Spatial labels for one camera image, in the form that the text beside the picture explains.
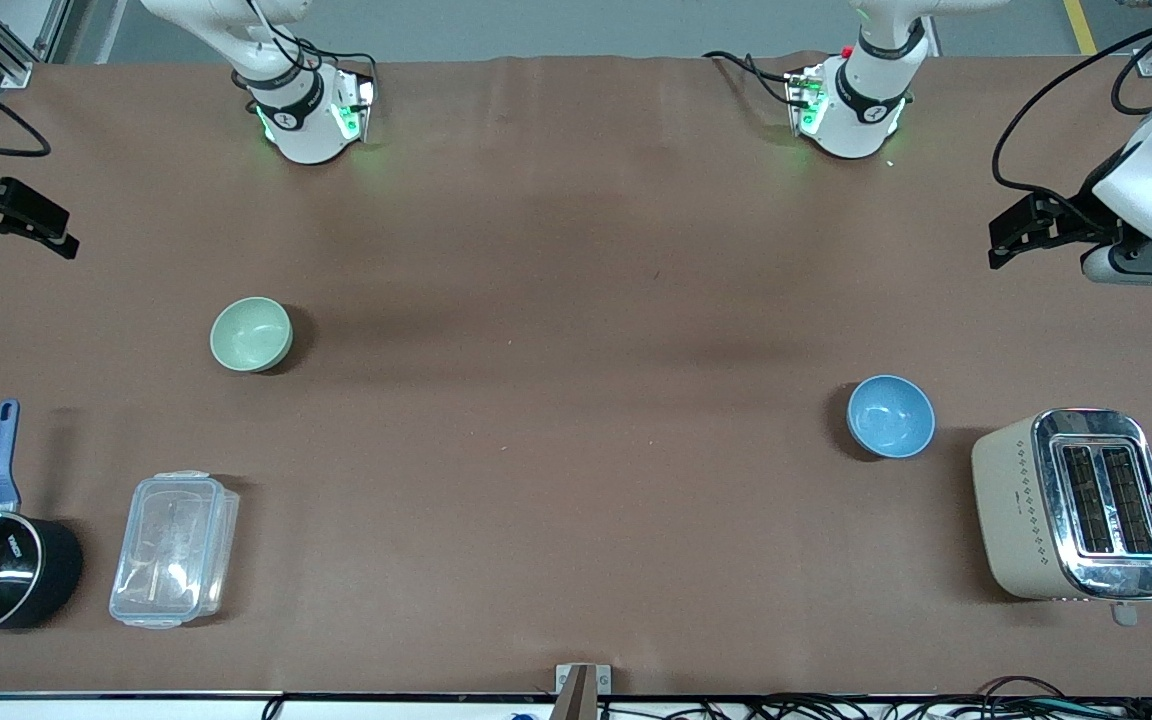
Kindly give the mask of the clear plastic food container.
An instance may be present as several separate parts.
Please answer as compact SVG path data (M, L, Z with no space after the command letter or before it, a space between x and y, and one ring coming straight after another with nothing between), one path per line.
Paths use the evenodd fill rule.
M217 614L238 505L238 493L204 471L169 471L138 483L111 588L111 617L170 629Z

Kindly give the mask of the metal bracket with brown post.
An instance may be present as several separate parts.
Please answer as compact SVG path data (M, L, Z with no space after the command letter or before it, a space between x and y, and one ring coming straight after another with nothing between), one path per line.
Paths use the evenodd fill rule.
M602 720L602 696L612 692L609 664L561 664L548 720Z

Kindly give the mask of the blue bowl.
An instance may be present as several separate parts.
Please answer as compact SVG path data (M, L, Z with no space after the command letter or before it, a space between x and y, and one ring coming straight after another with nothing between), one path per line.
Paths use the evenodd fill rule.
M918 384L882 374L856 384L847 397L846 425L869 454L909 458L931 445L937 418L931 397Z

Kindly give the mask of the left base connector panel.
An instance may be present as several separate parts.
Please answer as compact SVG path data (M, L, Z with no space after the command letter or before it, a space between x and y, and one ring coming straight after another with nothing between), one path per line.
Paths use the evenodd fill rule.
M824 65L786 73L783 86L791 132L796 136L817 137L829 105Z

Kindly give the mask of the base connector panel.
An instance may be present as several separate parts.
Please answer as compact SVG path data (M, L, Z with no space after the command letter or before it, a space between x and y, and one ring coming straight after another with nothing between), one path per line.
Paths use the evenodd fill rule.
M364 142L372 105L376 103L376 79L353 70L335 70L335 94L332 113L344 141Z
M824 65L786 73L783 86L791 132L796 136L817 137L829 105Z

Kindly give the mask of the beige chrome toaster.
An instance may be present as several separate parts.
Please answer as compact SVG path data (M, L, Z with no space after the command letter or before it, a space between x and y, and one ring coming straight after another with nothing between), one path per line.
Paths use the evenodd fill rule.
M972 448L993 579L1030 601L1106 602L1135 626L1152 602L1152 448L1138 420L1055 407Z

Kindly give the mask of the green bowl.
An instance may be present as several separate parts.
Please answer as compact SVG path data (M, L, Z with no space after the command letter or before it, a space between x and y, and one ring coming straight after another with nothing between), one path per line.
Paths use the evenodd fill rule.
M223 306L207 334L212 359L230 372L260 373L291 351L291 314L268 297L247 297Z

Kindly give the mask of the brown table cloth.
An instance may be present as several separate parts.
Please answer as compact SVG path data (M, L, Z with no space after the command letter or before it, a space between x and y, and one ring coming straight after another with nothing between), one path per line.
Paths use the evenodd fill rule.
M369 142L285 161L219 65L45 67L9 105L52 143L0 176L70 211L76 260L0 237L0 401L23 507L84 546L78 591L0 632L0 691L973 691L1033 675L1152 694L1152 602L996 588L972 446L1051 407L1152 445L1152 288L1078 247L988 268L996 137L1066 58L923 65L881 156L791 137L710 61L391 65ZM291 314L220 366L223 306ZM918 384L922 454L846 425ZM108 605L134 488L238 493L220 609Z

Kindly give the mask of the right base connector panel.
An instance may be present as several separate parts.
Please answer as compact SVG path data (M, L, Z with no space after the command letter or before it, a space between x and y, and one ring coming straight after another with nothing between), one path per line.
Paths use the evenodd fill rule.
M335 70L335 94L332 113L344 141L364 142L372 105L376 103L376 79L353 70Z

